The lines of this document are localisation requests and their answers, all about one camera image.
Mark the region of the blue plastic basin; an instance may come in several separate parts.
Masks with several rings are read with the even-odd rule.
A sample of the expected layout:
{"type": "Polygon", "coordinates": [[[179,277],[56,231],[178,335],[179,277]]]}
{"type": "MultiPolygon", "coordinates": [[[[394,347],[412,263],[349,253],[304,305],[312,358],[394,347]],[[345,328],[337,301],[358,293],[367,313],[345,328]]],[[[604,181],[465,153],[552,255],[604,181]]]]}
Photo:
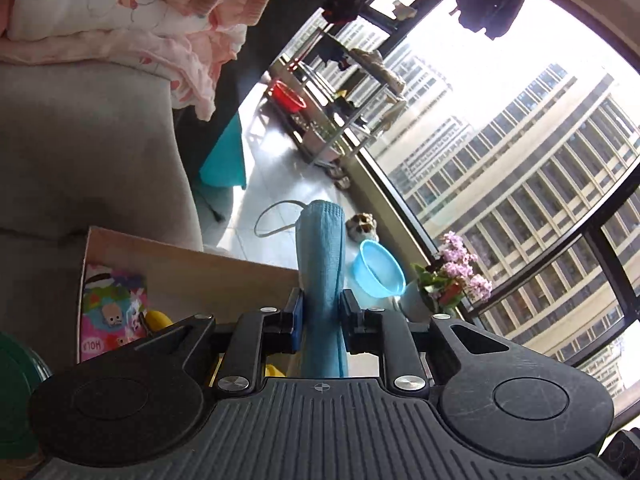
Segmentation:
{"type": "Polygon", "coordinates": [[[406,289],[404,272],[394,256],[380,243],[363,240],[352,263],[359,287],[376,299],[401,296],[406,289]]]}

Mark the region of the pink flower pot plant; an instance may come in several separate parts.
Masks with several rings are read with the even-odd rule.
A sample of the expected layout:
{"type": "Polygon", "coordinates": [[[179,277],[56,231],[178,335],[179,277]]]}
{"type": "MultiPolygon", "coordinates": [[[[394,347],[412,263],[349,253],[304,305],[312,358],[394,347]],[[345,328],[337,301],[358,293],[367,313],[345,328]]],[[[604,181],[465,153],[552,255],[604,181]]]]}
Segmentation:
{"type": "Polygon", "coordinates": [[[477,254],[470,252],[454,231],[442,236],[435,259],[428,266],[415,263],[418,292],[431,314],[454,314],[463,298],[489,298],[492,284],[480,273],[477,254]]]}

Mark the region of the pink cardboard box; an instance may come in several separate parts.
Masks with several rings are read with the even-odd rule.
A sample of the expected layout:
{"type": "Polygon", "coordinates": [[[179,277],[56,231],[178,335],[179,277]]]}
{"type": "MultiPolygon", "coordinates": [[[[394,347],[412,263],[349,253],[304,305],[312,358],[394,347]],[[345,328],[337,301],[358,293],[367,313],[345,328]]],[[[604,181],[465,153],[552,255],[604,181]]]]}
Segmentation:
{"type": "Polygon", "coordinates": [[[79,286],[75,361],[80,363],[79,332],[86,267],[102,264],[146,278],[148,305],[178,322],[209,313],[219,323],[263,306],[282,308],[298,285],[297,272],[221,254],[194,252],[101,228],[87,237],[79,286]]]}

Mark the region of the yellow round container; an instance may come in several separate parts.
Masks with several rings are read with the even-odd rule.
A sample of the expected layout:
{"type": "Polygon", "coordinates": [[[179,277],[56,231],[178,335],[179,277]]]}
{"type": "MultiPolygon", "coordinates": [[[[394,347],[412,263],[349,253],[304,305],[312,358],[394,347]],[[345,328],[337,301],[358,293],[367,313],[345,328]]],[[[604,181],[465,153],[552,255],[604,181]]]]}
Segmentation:
{"type": "Polygon", "coordinates": [[[157,310],[146,310],[144,312],[144,325],[150,333],[161,332],[172,324],[174,322],[163,312],[157,310]]]}

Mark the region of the colourful cartoon packet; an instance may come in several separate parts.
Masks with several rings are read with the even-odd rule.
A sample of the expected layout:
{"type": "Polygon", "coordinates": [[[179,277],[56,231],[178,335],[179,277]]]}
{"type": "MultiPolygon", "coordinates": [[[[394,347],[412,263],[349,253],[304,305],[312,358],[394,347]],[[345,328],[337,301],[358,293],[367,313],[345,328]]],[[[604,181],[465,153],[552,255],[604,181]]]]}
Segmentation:
{"type": "Polygon", "coordinates": [[[86,267],[80,306],[81,362],[146,336],[146,278],[102,264],[86,267]]]}

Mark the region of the metal shoe rack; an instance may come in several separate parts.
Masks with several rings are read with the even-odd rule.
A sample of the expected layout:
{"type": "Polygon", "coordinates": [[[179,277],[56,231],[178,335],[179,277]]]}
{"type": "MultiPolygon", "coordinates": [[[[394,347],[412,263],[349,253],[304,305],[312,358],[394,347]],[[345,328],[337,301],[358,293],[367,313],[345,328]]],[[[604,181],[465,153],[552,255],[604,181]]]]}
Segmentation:
{"type": "Polygon", "coordinates": [[[331,168],[349,159],[378,134],[378,121],[368,115],[401,102],[399,77],[378,55],[387,38],[364,18],[333,26],[316,11],[270,67],[265,98],[307,164],[331,168]],[[277,80],[307,107],[296,114],[282,110],[271,96],[277,80]]]}

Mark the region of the red plastic basin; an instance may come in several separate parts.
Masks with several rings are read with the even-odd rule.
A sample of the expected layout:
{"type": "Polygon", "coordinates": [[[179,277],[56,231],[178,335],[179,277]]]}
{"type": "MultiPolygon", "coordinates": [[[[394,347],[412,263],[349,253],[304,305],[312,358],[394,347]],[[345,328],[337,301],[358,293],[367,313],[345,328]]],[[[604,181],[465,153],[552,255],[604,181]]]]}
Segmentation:
{"type": "Polygon", "coordinates": [[[303,98],[294,92],[283,81],[277,80],[273,87],[271,96],[273,101],[276,102],[282,110],[288,114],[296,114],[301,110],[304,110],[307,105],[303,98]]]}

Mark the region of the green lidded glass jar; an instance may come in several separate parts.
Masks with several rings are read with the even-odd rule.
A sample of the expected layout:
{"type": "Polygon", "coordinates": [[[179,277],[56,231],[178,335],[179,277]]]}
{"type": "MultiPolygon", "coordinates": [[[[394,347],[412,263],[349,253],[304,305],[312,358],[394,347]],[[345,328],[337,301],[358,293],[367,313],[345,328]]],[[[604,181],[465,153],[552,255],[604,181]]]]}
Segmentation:
{"type": "Polygon", "coordinates": [[[1,458],[26,458],[38,443],[28,422],[32,393],[50,375],[50,368],[31,348],[6,333],[1,334],[1,458]]]}

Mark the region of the pink floral blanket pile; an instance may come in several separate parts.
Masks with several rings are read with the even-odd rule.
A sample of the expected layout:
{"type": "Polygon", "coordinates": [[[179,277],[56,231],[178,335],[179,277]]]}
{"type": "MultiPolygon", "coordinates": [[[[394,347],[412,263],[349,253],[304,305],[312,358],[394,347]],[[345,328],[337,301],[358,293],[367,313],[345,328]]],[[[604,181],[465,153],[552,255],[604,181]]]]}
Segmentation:
{"type": "Polygon", "coordinates": [[[217,82],[269,0],[1,0],[1,58],[102,61],[168,80],[171,105],[216,110],[217,82]]]}

